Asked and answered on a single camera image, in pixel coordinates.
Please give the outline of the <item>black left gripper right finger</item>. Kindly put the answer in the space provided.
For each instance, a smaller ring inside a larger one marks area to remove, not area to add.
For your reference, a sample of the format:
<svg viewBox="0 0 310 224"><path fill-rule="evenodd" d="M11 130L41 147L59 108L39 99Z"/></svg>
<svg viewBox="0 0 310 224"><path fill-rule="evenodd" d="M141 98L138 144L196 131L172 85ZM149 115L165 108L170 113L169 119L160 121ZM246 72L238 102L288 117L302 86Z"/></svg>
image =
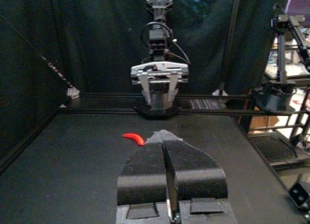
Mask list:
<svg viewBox="0 0 310 224"><path fill-rule="evenodd" d="M168 196L176 214L182 200L226 199L226 173L213 157L162 130L162 153L168 176Z"/></svg>

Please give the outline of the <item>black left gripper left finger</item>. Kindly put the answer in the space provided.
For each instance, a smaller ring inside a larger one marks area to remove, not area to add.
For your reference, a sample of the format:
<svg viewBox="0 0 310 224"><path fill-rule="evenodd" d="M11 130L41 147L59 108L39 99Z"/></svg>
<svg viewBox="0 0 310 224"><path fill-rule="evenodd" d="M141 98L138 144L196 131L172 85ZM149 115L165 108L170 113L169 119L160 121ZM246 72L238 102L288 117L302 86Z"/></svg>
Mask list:
<svg viewBox="0 0 310 224"><path fill-rule="evenodd" d="M156 131L118 177L118 219L168 219L165 131Z"/></svg>

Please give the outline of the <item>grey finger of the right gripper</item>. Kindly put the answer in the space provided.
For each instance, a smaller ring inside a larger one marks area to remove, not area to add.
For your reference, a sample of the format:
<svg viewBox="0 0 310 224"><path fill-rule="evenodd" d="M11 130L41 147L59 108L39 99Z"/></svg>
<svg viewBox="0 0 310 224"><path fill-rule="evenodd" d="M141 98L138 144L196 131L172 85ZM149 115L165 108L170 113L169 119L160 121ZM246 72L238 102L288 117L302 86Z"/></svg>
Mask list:
<svg viewBox="0 0 310 224"><path fill-rule="evenodd" d="M169 102L173 102L176 99L177 85L178 85L178 73L173 72L170 75L170 86L169 86Z"/></svg>
<svg viewBox="0 0 310 224"><path fill-rule="evenodd" d="M152 96L149 88L149 76L146 74L139 75L141 86L143 89L143 96L146 98L147 105L152 105Z"/></svg>

